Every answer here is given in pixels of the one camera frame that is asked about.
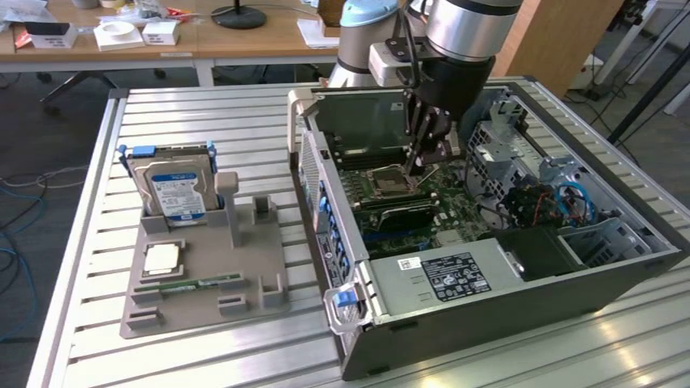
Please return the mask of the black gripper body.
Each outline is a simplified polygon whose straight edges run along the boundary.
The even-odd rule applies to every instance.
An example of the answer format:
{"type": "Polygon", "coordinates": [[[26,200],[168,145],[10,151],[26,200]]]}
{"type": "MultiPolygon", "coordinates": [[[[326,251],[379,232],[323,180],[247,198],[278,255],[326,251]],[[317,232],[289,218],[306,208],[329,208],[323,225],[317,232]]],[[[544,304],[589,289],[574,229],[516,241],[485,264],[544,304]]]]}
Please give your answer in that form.
{"type": "Polygon", "coordinates": [[[425,61],[414,94],[426,105],[461,117],[478,99],[494,65],[494,57],[483,61],[450,57],[425,61]]]}

